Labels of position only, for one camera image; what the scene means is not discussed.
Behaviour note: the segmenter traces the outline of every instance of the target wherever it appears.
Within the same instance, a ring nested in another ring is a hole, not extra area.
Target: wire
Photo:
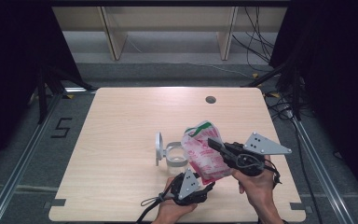
[[[269,49],[267,47],[269,47],[271,49],[273,49],[273,47],[274,47],[260,33],[260,25],[259,25],[259,22],[258,22],[259,14],[260,14],[260,7],[255,8],[255,23],[253,22],[251,16],[249,15],[247,7],[245,7],[245,12],[246,12],[246,15],[247,15],[247,17],[248,17],[248,19],[249,19],[249,21],[252,24],[252,27],[254,29],[252,35],[249,35],[247,32],[245,32],[248,36],[251,37],[251,39],[250,39],[248,45],[245,46],[244,44],[242,44],[240,42],[240,40],[235,35],[233,35],[233,37],[238,43],[240,43],[240,45],[242,47],[246,48],[246,61],[254,70],[261,71],[261,72],[269,72],[269,71],[266,71],[266,70],[257,69],[255,67],[253,67],[249,62],[249,51],[251,51],[253,54],[255,54],[256,56],[261,58],[264,62],[269,63],[271,53],[269,52]],[[253,40],[260,43],[260,46],[261,46],[261,49],[262,49],[263,53],[259,53],[256,50],[251,48]]]
[[[264,94],[267,95],[271,92],[277,92],[277,91],[264,92]],[[293,98],[293,94],[292,93],[282,94],[280,92],[280,95],[282,97],[275,105],[269,105],[266,101],[268,110],[272,110],[273,112],[275,112],[273,115],[271,115],[271,118],[272,118],[272,120],[275,120],[276,118],[280,118],[282,120],[291,119],[291,118],[287,117],[287,115],[283,115],[283,112],[285,112],[287,110],[293,110],[293,108],[290,106],[292,104],[291,101]],[[316,118],[316,116],[312,112],[310,112],[310,103],[308,102],[308,100],[309,100],[308,97],[304,94],[301,94],[301,97],[299,98],[299,100],[300,100],[300,102],[298,103],[299,113],[303,116],[308,117],[308,118]],[[286,107],[284,109],[280,110],[280,109],[278,109],[278,107],[280,105],[286,105]]]
[[[132,43],[132,41],[131,41],[129,38],[127,38],[127,40],[130,42],[130,44],[131,44],[136,50],[138,50],[138,52],[143,53],[143,51],[139,50],[139,49]]]
[[[143,213],[139,216],[138,220],[136,220],[135,224],[140,224],[142,222],[142,220],[144,219],[144,217],[146,216],[146,214],[152,210],[153,208],[155,208],[159,203],[162,203],[165,201],[164,197],[167,195],[168,191],[171,189],[173,183],[176,181],[176,179],[179,178],[179,175],[177,175],[173,181],[171,182],[171,184],[162,192],[158,195],[158,197],[156,197],[155,201],[149,205],[148,207],[146,207],[146,209],[143,211]],[[147,200],[144,200],[143,202],[141,202],[141,206],[145,206],[145,205],[148,205],[150,203],[144,203],[144,202],[147,202],[149,201],[150,199],[147,199]]]

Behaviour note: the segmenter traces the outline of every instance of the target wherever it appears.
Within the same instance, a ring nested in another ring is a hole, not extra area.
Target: gray floor
[[[246,35],[236,34],[246,43]],[[221,61],[214,34],[210,33],[133,33],[129,35],[120,61],[110,59],[105,36],[101,33],[65,33],[76,59],[79,71],[86,82],[97,87],[115,86],[225,86],[238,87],[252,81],[252,74],[270,67],[254,54],[233,41],[228,61]],[[266,34],[273,42],[275,34]],[[263,91],[274,89],[278,77],[260,87]],[[70,160],[76,139],[93,99],[93,94],[77,94],[73,98],[62,98],[47,123],[46,130],[27,164],[0,223],[53,223],[48,219],[50,203],[61,183],[67,162]],[[267,97],[268,105],[276,105],[281,98]],[[337,191],[349,208],[353,223],[358,223],[358,183],[345,162],[333,155],[334,146],[312,111],[302,110],[302,124]],[[56,130],[60,119],[62,126],[70,130],[65,138],[53,138],[63,134]],[[36,128],[38,120],[37,100],[34,100],[10,144],[0,152],[0,190],[10,178],[21,153]],[[294,153],[287,156],[292,175],[301,200],[307,208],[303,223],[319,223],[316,210],[320,211],[323,223],[339,223],[334,206],[315,174],[304,148],[299,149],[293,125],[288,120],[274,119],[275,129],[281,144]],[[310,188],[301,169],[299,152],[303,155]]]

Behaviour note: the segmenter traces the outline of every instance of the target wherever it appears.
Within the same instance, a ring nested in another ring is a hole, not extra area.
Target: table top
[[[52,7],[288,7],[291,0],[10,0]]]
[[[206,97],[216,99],[214,104]],[[188,127],[213,123],[224,142],[244,143],[254,131],[279,143],[266,104],[256,88],[101,88],[98,89],[49,217],[53,221],[134,222],[145,210],[140,203],[163,191],[165,159],[156,166],[156,133],[163,144],[180,142]],[[272,156],[282,177],[274,201],[282,218],[303,221],[301,203],[284,156]],[[144,221],[151,221],[158,209]],[[246,196],[231,176],[216,182],[208,200],[180,221],[256,221]]]

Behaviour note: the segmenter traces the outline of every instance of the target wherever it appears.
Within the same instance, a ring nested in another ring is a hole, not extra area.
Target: aluminum rail
[[[287,111],[287,113],[289,114],[289,118],[293,118],[292,111]],[[299,137],[303,142],[304,149],[306,150],[310,158],[310,164],[312,165],[315,174],[321,182],[322,188],[324,189],[324,193],[327,196],[329,202],[331,203],[339,223],[354,224],[353,218],[347,205],[345,204],[340,193],[338,192],[333,180],[330,178],[330,175],[327,173],[327,170],[325,169],[324,164],[318,155],[318,152],[310,141],[310,137],[308,136],[302,122],[297,119],[293,119],[293,122],[298,129]]]
[[[48,104],[48,113],[45,119],[42,123],[37,124],[35,131],[30,141],[28,142],[27,147],[22,152],[16,167],[10,175],[10,178],[2,188],[0,192],[0,220],[5,213],[8,204],[10,203],[10,200],[14,194],[14,191],[16,190],[16,187],[19,185],[21,178],[28,166],[28,163],[33,157],[34,152],[40,142],[40,139],[43,136],[46,127],[48,126],[49,119],[61,98],[61,94],[56,94],[52,97],[51,102]]]

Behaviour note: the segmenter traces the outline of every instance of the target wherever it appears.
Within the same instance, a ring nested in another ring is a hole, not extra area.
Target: pink packaging
[[[208,146],[209,137],[222,142],[217,128],[205,120],[194,128],[187,128],[182,138],[190,165],[200,175],[204,185],[230,175],[230,168],[223,162],[220,153]]]

